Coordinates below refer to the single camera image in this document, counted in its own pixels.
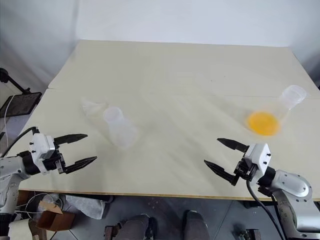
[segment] table surface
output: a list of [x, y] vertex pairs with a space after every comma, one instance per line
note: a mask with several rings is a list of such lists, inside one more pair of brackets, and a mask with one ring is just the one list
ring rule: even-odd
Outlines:
[[[246, 116], [292, 84], [308, 97], [280, 132], [264, 137], [247, 129]], [[126, 150], [112, 145], [108, 127], [86, 118], [83, 97], [120, 107], [138, 129], [137, 142]], [[229, 138], [268, 143], [270, 166], [307, 178], [319, 200], [319, 106], [319, 90], [285, 47], [81, 40], [25, 128], [37, 126], [53, 137], [88, 134], [60, 151], [67, 165], [98, 159], [68, 175], [32, 176], [20, 188], [250, 199], [244, 180], [231, 186], [204, 164], [206, 159], [233, 172], [242, 153], [216, 141]], [[9, 154], [25, 151], [29, 141], [25, 136]]]

